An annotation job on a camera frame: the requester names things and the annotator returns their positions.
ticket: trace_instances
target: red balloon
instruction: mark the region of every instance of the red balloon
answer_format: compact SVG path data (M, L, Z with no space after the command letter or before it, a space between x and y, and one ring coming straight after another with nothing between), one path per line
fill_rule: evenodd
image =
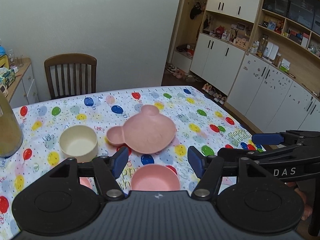
M219 128L218 128L218 127L216 127L216 126L215 126L215 125L213 125L213 124L210 124L210 128L211 128L211 130L212 130L212 131L220 132Z
M226 117L226 121L227 121L227 123L229 123L231 125L235 124L235 121L233 121L230 117Z
M130 156L131 153L132 153L132 150L131 150L131 148L130 148L129 146L127 146L127 145L121 145L121 146L119 146L119 147L117 148L117 151L120 150L120 148L121 148L122 146L125 146L125 147L128 148L128 150L129 150L129 156Z
M31 150L31 149L26 149L26 150L24 150L22 156L23 156L23 159L24 159L24 160L30 159L31 156L32 156L32 150Z
M174 167L172 167L171 165L167 165L166 167L169 168L170 170L172 170L175 174L177 174L176 169Z
M141 95L138 92L131 93L131 95L133 96L134 99L137 99L137 100L139 100L141 97Z
M6 213L9 208L9 201L6 197L0 196L0 212L2 214Z
M25 116L28 112L28 108L26 106L21 107L20 114L21 116Z
M255 147L254 147L252 144L248 144L248 150L253 150L253 151L255 151L256 149L255 149Z

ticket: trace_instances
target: drawer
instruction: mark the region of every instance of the drawer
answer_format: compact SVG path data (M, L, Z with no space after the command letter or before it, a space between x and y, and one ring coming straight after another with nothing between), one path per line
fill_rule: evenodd
M32 80L32 84L31 84L29 92L27 94L27 100L28 100L29 105L39 102L38 91L37 91L36 82L34 79Z
M9 104L11 108L28 105L27 94L24 91L22 82L19 82L19 85L17 86Z
M27 71L24 73L22 77L22 82L26 93L29 91L31 84L33 82L33 73L31 65L28 67Z

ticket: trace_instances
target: tissue box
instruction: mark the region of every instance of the tissue box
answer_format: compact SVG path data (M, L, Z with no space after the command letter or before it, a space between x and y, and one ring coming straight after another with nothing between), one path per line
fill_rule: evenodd
M16 79L14 70L10 69L0 75L0 85L4 85L8 88Z

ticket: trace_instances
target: table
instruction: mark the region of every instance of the table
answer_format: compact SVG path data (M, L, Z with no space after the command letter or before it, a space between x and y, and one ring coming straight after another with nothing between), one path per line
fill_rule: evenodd
M258 147L263 151L261 146L252 143L247 130L193 87L120 90L16 108L13 111L23 130L24 141L17 153L0 160L0 239L10 239L18 232L11 213L14 197L65 159L58 143L63 130L77 124L93 128L98 136L98 155L112 156L117 148L108 143L106 131L123 125L146 104L155 105L161 114L170 117L177 133L170 145L156 154L141 155L129 149L129 162L117 180L125 193L130 190L134 172L148 163L172 169L179 177L181 190L191 193L199 179L187 160L189 146L195 146L204 155L216 154L221 147L252 150ZM96 190L93 179L89 181ZM223 178L221 190L235 182L235 178Z

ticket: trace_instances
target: green balloon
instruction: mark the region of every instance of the green balloon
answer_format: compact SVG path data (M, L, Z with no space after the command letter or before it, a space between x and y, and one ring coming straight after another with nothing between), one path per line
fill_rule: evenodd
M207 145L203 145L201 147L201 151L204 154L204 156L214 155L214 151Z
M55 106L55 107L52 109L52 112L51 112L51 114L54 115L54 116L56 116L56 115L58 115L58 114L60 114L60 113L61 113L61 109L60 109L59 107L57 107L57 106Z
M220 132L225 132L226 131L226 129L221 125L219 125L218 128L219 128Z
M197 113L198 113L199 115L202 115L202 116L207 116L206 112L203 111L203 110L201 110L201 109L198 109L198 110L197 110Z
M169 95L168 93L164 93L163 96L166 97L166 98L169 98L169 99L172 98L172 96Z

